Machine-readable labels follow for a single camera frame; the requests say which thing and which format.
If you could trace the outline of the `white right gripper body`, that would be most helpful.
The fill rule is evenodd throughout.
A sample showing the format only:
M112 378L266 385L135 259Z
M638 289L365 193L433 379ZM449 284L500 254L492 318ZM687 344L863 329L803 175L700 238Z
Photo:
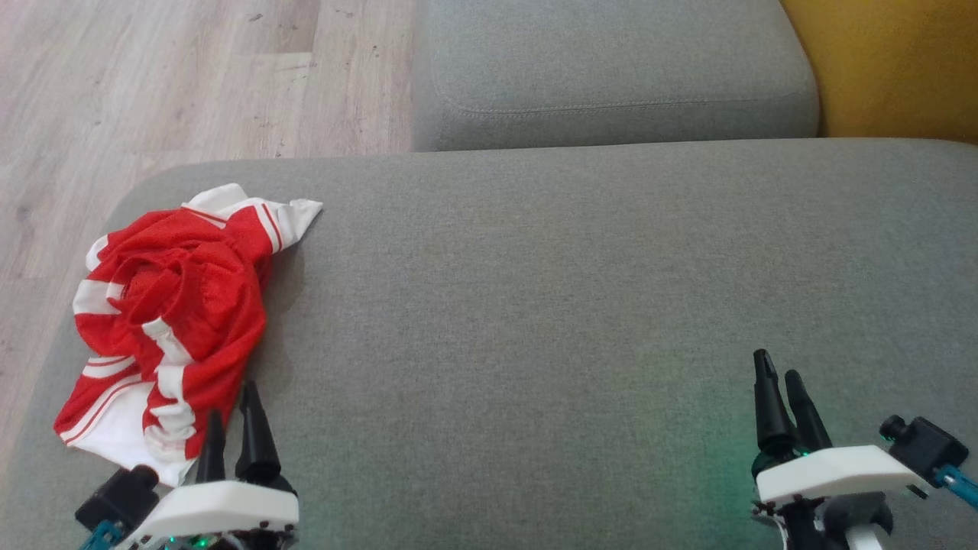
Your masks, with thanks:
M887 493L927 487L923 477L874 445L832 447L804 454L768 467L757 474L755 483L754 521L772 525L782 519L787 506L807 504L827 528L873 523L891 528Z

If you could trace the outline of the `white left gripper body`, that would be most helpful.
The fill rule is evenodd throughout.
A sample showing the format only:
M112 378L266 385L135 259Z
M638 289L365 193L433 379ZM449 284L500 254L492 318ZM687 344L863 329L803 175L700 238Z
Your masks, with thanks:
M239 480L185 485L164 495L118 549L164 549L227 533L268 532L289 539L300 525L296 494Z

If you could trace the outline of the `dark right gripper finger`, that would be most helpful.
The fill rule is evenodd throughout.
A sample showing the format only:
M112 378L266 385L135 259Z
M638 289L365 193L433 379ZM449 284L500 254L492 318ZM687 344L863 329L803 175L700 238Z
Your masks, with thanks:
M766 349L753 352L755 369L754 403L758 449L773 457L792 456L796 438L779 389L776 367Z
M796 370L789 370L785 374L785 388L787 400L789 400L789 406L794 415L799 441L804 449L814 452L834 446L800 373Z

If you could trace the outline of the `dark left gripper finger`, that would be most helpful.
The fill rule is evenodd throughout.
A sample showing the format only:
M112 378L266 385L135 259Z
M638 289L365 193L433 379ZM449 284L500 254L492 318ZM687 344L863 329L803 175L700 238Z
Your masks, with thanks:
M235 476L249 484L282 487L282 465L257 384L247 380L242 387L241 453L235 463Z
M226 480L225 473L225 426L222 414L213 409L207 418L205 441L196 464L196 484Z

